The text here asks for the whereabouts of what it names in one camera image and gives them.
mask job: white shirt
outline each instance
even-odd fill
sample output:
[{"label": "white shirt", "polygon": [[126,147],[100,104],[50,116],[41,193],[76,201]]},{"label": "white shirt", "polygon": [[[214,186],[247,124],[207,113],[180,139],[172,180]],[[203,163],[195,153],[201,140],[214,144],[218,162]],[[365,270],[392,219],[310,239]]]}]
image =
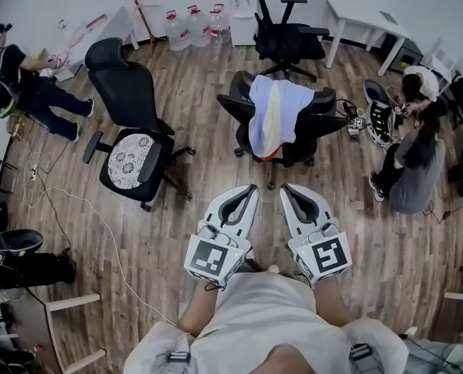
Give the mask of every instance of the white shirt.
[{"label": "white shirt", "polygon": [[420,93],[429,98],[431,101],[436,101],[440,95],[440,84],[437,81],[436,75],[424,66],[407,66],[404,74],[413,75],[420,73],[422,75],[422,86],[420,87]]},{"label": "white shirt", "polygon": [[[408,349],[371,319],[331,326],[316,313],[313,291],[276,273],[236,273],[219,292],[213,319],[195,339],[156,323],[126,361],[125,374],[247,374],[280,344],[295,346],[316,374],[349,374],[352,344],[374,344],[386,374],[402,374]],[[168,363],[171,352],[189,363]]]}]

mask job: black shoe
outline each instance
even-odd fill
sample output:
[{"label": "black shoe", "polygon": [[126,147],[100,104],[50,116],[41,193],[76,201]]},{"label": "black shoe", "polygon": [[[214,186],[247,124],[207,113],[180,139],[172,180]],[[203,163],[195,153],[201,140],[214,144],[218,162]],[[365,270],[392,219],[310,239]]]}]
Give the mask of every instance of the black shoe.
[{"label": "black shoe", "polygon": [[381,203],[384,201],[384,198],[385,198],[385,195],[384,193],[382,192],[382,190],[377,186],[377,184],[375,183],[376,181],[376,176],[377,176],[377,173],[376,172],[372,172],[370,173],[370,176],[369,176],[369,184],[370,184],[370,187],[372,188],[373,190],[373,198],[375,198],[375,200],[378,202],[378,203]]}]

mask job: robotic hand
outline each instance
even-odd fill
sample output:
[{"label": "robotic hand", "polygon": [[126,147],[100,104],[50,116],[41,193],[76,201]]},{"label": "robotic hand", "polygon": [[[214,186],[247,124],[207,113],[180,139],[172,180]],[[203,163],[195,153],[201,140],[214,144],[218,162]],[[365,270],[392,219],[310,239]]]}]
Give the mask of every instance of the robotic hand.
[{"label": "robotic hand", "polygon": [[[193,277],[225,287],[251,249],[247,241],[260,193],[256,185],[235,187],[214,198],[197,235],[190,237],[185,270]],[[236,210],[243,203],[242,209]],[[235,219],[230,216],[236,213]]]},{"label": "robotic hand", "polygon": [[284,184],[280,197],[292,237],[287,249],[311,286],[351,266],[346,233],[338,230],[339,222],[320,194]]},{"label": "robotic hand", "polygon": [[[286,247],[312,286],[351,266],[346,234],[339,232],[338,220],[321,195],[300,185],[284,184],[280,197],[292,237]],[[251,249],[247,237],[258,201],[256,185],[230,189],[211,201],[205,219],[198,223],[197,235],[190,237],[185,270],[191,276],[226,286]]]}]

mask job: black bag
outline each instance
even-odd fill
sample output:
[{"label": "black bag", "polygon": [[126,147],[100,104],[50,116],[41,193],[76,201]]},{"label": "black bag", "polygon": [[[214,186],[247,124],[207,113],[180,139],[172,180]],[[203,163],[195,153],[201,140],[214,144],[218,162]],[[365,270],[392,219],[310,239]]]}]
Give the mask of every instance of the black bag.
[{"label": "black bag", "polygon": [[1,72],[5,51],[6,48],[0,49],[0,118],[7,118],[15,114],[17,104],[19,103],[18,82],[12,82]]}]

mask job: woman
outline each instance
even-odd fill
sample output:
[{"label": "woman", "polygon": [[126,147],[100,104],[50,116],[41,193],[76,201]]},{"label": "woman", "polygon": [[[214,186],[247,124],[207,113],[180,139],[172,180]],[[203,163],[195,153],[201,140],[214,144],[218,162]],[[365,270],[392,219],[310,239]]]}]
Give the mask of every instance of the woman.
[{"label": "woman", "polygon": [[437,136],[440,129],[437,115],[425,110],[418,122],[418,130],[387,150],[382,171],[369,176],[376,201],[388,198],[394,210],[406,214],[426,207],[444,164],[445,149],[443,140]]}]

